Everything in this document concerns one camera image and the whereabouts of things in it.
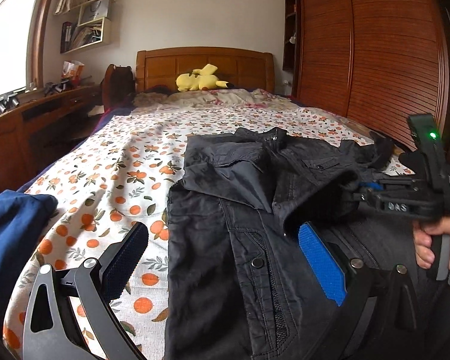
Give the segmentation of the person's right hand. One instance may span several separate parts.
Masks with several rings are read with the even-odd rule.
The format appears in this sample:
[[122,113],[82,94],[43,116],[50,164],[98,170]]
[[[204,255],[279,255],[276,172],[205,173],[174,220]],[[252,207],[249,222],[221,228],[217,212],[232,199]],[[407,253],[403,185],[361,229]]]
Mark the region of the person's right hand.
[[450,217],[444,217],[436,223],[413,222],[413,237],[415,245],[415,259],[419,267],[430,269],[435,261],[435,255],[432,251],[434,236],[450,236]]

